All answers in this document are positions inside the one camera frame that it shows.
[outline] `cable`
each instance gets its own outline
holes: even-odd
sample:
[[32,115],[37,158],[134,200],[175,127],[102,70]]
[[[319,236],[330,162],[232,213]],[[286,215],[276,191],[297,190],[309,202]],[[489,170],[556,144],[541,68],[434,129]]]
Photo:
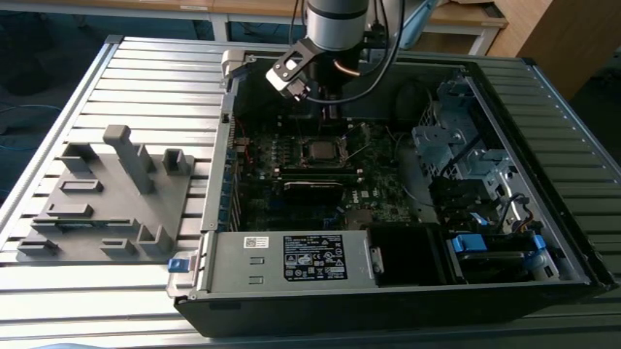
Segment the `cable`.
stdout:
[[458,152],[455,157],[450,159],[449,163],[446,163],[445,167],[442,167],[442,171],[439,172],[439,177],[449,171],[451,166],[459,162],[462,157],[473,150],[474,146],[477,145],[478,141],[481,140],[481,135],[477,135],[475,138],[470,140],[470,142],[466,144],[466,146],[462,148],[462,150]]
[[[370,76],[371,74],[374,74],[379,67],[382,67],[386,63],[386,59],[389,58],[389,37],[390,37],[390,30],[389,30],[389,16],[386,14],[386,8],[385,8],[385,3],[382,0],[374,0],[375,3],[374,5],[378,6],[378,2],[379,1],[379,7],[382,8],[382,19],[385,21],[385,38],[386,38],[386,45],[385,45],[385,56],[382,57],[382,60],[378,62],[378,64],[375,64],[375,66],[369,70],[369,71],[365,71],[365,72],[357,72],[357,76]],[[377,13],[378,9],[375,7],[375,22],[378,22],[378,13]]]
[[17,109],[17,108],[48,108],[48,109],[53,109],[55,111],[63,111],[61,108],[55,107],[53,105],[24,104],[24,105],[12,105],[11,107],[1,109],[0,113],[4,113],[5,111],[12,111],[13,109]]
[[386,126],[386,132],[389,133],[389,136],[393,142],[397,142],[395,136],[393,136],[393,133],[390,132],[390,128],[387,126]]
[[299,4],[301,4],[301,0],[295,0],[295,6],[293,7],[291,24],[290,24],[290,46],[293,46],[293,27],[295,25],[295,16],[298,14]]
[[373,7],[374,7],[374,13],[375,13],[375,23],[379,23],[379,19],[378,19],[378,0],[373,0]]
[[500,219],[498,219],[498,223],[497,223],[498,227],[495,228],[497,233],[502,232],[502,225],[504,225],[504,222],[505,222],[505,219],[506,219],[506,214],[509,213],[509,208],[512,207],[512,203],[521,197],[526,197],[526,196],[522,193],[514,193],[509,197],[509,200],[506,201],[505,206],[502,206],[501,215],[500,215]]
[[403,136],[406,136],[407,133],[403,133],[399,138],[397,138],[397,142],[395,142],[395,152],[393,154],[393,160],[397,159],[397,152],[399,151],[399,143],[401,143],[401,139],[403,138]]
[[379,82],[382,81],[386,72],[389,71],[389,67],[393,64],[393,61],[397,57],[397,52],[399,51],[399,42],[401,42],[401,37],[403,35],[403,22],[405,22],[405,15],[406,15],[406,0],[401,0],[401,5],[399,5],[399,30],[397,31],[397,38],[395,38],[395,43],[393,44],[393,51],[390,52],[390,57],[386,60],[385,66],[382,68],[382,71],[379,72],[378,78],[375,79],[373,85],[369,87],[369,89],[359,93],[357,96],[343,98],[341,100],[318,100],[313,97],[307,97],[307,100],[311,102],[315,102],[318,104],[325,104],[325,105],[335,105],[335,104],[346,104],[351,103],[355,100],[359,100],[362,97],[367,96],[375,87],[379,85]]
[[525,229],[525,227],[530,224],[530,222],[533,222],[533,219],[534,219],[533,211],[528,209],[526,204],[522,204],[522,210],[526,212],[528,216],[524,219],[522,223],[517,226],[513,233],[521,232],[522,229]]
[[4,145],[0,145],[0,149],[4,149],[5,151],[33,151],[35,149],[37,149],[39,147],[32,147],[32,148],[12,148],[12,147],[7,147]]
[[301,7],[301,16],[302,16],[302,27],[303,27],[303,35],[307,35],[307,23],[306,19],[303,18],[303,7],[306,5],[306,0],[302,0],[302,7]]
[[411,195],[411,193],[407,191],[407,188],[406,188],[405,185],[401,185],[401,188],[403,188],[403,191],[406,192],[407,196],[409,196],[417,203],[419,203],[421,205],[429,206],[429,207],[433,208],[433,209],[435,208],[434,205],[426,204],[425,202],[422,202],[421,200],[418,200],[418,198],[417,198],[414,195]]

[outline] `aluminum extrusion table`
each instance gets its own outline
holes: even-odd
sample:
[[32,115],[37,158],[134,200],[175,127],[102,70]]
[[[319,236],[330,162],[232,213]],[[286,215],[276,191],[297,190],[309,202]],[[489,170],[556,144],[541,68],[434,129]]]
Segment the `aluminum extrusion table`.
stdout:
[[[146,143],[151,154],[174,146],[196,157],[178,240],[180,250],[196,248],[224,94],[220,59],[230,48],[286,50],[284,46],[267,44],[108,38],[0,210],[0,348],[68,342],[146,348],[422,340],[427,343],[418,343],[418,348],[437,348],[437,341],[442,341],[442,348],[463,348],[467,343],[473,348],[498,348],[541,345],[546,339],[557,346],[570,343],[593,348],[621,342],[618,290],[581,305],[552,307],[509,324],[212,340],[196,333],[172,307],[164,291],[166,266],[17,263],[16,246],[64,170],[63,163],[55,160],[63,143],[98,142],[108,124],[127,124],[134,129],[132,141]],[[457,59],[450,55],[405,55]],[[601,216],[605,207],[621,206],[621,191],[613,185],[621,172],[614,161],[537,67],[518,59],[473,60],[486,73],[609,270],[620,274],[621,212]],[[112,152],[103,143],[94,144],[94,148]]]

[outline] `metal frame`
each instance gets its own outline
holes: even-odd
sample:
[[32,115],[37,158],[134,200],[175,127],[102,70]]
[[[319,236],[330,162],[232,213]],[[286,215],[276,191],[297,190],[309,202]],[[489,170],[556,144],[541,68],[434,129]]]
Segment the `metal frame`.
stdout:
[[41,145],[39,146],[37,152],[24,169],[24,172],[13,186],[11,194],[1,205],[0,209],[0,249],[9,237],[9,231],[16,223],[16,219],[11,219],[12,213],[19,212],[27,204],[29,198],[33,195],[35,187],[31,185],[33,182],[39,182],[43,179],[44,171],[49,166],[53,156],[63,147],[63,143],[59,139],[63,139],[71,130],[72,124],[80,115],[80,111],[84,107],[86,100],[84,96],[88,95],[94,86],[98,83],[107,64],[112,58],[119,44],[104,44],[102,50],[95,57],[95,61],[87,70],[81,82],[77,84],[76,91],[73,92],[69,101],[63,108],[63,112],[56,119],[55,124],[45,136]]
[[[199,148],[198,145],[207,144],[200,133],[203,135],[212,134],[215,119],[204,115],[194,115],[192,118],[179,115],[150,116],[144,114],[128,117],[126,114],[111,113],[99,113],[98,117],[92,115],[80,117],[80,113],[87,103],[91,102],[94,94],[90,91],[100,82],[99,77],[104,70],[107,68],[128,69],[120,67],[122,64],[131,63],[132,59],[116,57],[111,59],[115,53],[122,52],[126,56],[136,56],[140,52],[143,55],[140,57],[150,56],[150,60],[138,61],[143,64],[142,68],[155,72],[167,71],[166,86],[182,87],[176,93],[186,94],[192,93],[188,89],[206,88],[207,85],[211,86],[211,83],[196,81],[203,79],[204,74],[200,74],[203,71],[196,72],[195,77],[191,78],[192,81],[179,81],[187,79],[188,75],[175,76],[171,72],[180,69],[180,66],[184,69],[191,67],[190,69],[195,70],[211,69],[210,67],[214,65],[214,69],[218,69],[219,73],[222,53],[231,48],[284,52],[287,46],[244,43],[219,44],[206,41],[143,38],[124,38],[120,44],[104,45],[76,93],[67,103],[65,110],[45,137],[43,146],[35,154],[33,161],[27,167],[16,189],[9,195],[9,200],[0,210],[4,222],[0,241],[4,242],[8,237],[12,239],[3,244],[0,251],[0,265],[4,267],[0,268],[0,324],[3,325],[0,326],[0,347],[3,349],[33,348],[71,342],[114,348],[162,346],[196,348],[234,345],[246,347],[264,347],[267,345],[274,348],[290,348],[294,345],[362,345],[433,340],[434,342],[429,346],[441,345],[443,348],[450,348],[453,344],[449,340],[462,340],[454,345],[462,348],[463,343],[466,343],[473,348],[479,348],[482,345],[489,345],[490,337],[494,337],[491,341],[497,346],[541,346],[544,340],[554,341],[557,345],[580,343],[592,347],[610,346],[618,342],[621,340],[621,292],[618,290],[604,294],[594,300],[585,300],[580,305],[560,305],[545,309],[510,324],[425,329],[415,332],[371,332],[309,337],[214,340],[203,338],[175,311],[172,300],[166,294],[168,276],[163,265],[29,266],[27,268],[15,265],[15,246],[29,232],[29,221],[27,218],[21,219],[20,214],[23,212],[36,214],[41,210],[45,196],[64,170],[59,161],[53,161],[53,155],[57,153],[63,141],[79,139],[77,137],[87,140],[90,137],[95,137],[99,132],[98,128],[103,128],[106,123],[118,123],[119,121],[127,121],[130,126],[132,124],[143,125],[139,128],[144,128],[147,125],[147,130],[136,131],[135,135],[151,143],[148,147],[152,149],[158,150],[160,146],[158,145],[158,142],[162,141],[162,133],[159,132],[167,131],[170,135],[167,142],[179,145],[184,149],[184,153],[199,155],[199,162],[194,168],[190,198],[186,202],[186,218],[179,232],[183,240],[178,241],[180,250],[196,249],[200,243],[200,217],[211,171],[211,162],[207,157],[211,153],[211,146],[206,145]],[[564,166],[560,168],[562,174],[573,173],[577,172],[577,169],[584,169],[586,166],[584,161],[590,161],[592,157],[596,160],[602,159],[590,153],[594,149],[590,146],[593,143],[589,137],[581,136],[585,138],[585,142],[580,139],[576,142],[569,142],[530,136],[533,131],[540,130],[537,126],[540,124],[545,125],[542,130],[550,130],[550,132],[569,130],[569,132],[582,135],[584,131],[578,126],[576,126],[576,130],[572,130],[573,119],[565,119],[564,112],[556,107],[564,103],[562,99],[550,93],[542,78],[521,60],[413,52],[403,52],[401,56],[434,57],[454,61],[473,60],[479,65],[502,102],[506,104],[521,132],[528,136],[538,161],[552,179],[557,176],[554,171],[558,169],[557,166]],[[142,86],[147,87],[164,86],[158,80],[147,80],[143,83]],[[128,98],[135,97],[135,94],[128,94]],[[192,111],[190,106],[187,101],[178,104],[178,107],[186,111]],[[95,107],[100,108],[100,105],[90,105],[88,110],[92,112]],[[574,150],[578,149],[577,147],[582,147],[580,153]],[[104,150],[100,145],[96,145],[95,148],[100,151]],[[581,188],[585,183],[589,183],[588,181],[593,177],[589,174],[584,176],[577,179],[576,183],[566,182],[568,179],[564,179],[565,182],[558,190],[562,195],[572,193],[570,197],[574,200],[577,200],[576,189],[569,186],[576,185]],[[614,183],[596,182],[589,183],[589,185],[593,188],[604,188],[606,194],[608,192],[614,195],[618,193]],[[589,233],[594,248],[605,253],[601,258],[609,270],[620,275],[620,225],[614,228],[612,225],[604,225],[600,221],[590,222],[582,217],[578,217],[578,223]],[[426,345],[423,342],[417,343],[417,346],[422,348],[426,348]]]

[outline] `barcode sticker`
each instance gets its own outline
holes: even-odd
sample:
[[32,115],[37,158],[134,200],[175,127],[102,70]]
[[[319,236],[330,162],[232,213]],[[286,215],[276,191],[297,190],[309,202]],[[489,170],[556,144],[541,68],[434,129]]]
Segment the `barcode sticker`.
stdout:
[[244,249],[267,249],[270,247],[270,238],[267,236],[247,236],[243,238]]
[[182,9],[192,9],[194,11],[207,11],[206,6],[179,6]]

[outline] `warning label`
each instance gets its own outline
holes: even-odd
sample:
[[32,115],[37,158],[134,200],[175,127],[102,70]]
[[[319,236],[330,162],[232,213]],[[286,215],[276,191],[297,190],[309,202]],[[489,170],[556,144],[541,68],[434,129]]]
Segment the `warning label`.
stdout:
[[283,246],[287,281],[347,279],[342,235],[284,236]]

